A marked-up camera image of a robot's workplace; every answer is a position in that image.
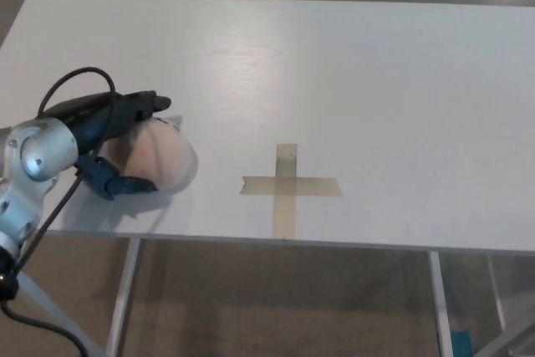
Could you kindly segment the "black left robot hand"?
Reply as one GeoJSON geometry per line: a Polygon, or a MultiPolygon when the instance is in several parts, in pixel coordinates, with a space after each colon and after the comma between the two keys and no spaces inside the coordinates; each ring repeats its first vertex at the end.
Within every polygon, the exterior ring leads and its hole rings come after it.
{"type": "Polygon", "coordinates": [[[157,186],[151,179],[121,175],[111,161],[98,155],[99,149],[107,140],[131,132],[170,106],[170,98],[154,91],[116,95],[106,92],[61,102],[38,115],[66,124],[79,150],[74,163],[76,174],[96,195],[112,201],[118,195],[151,193],[157,186]]]}

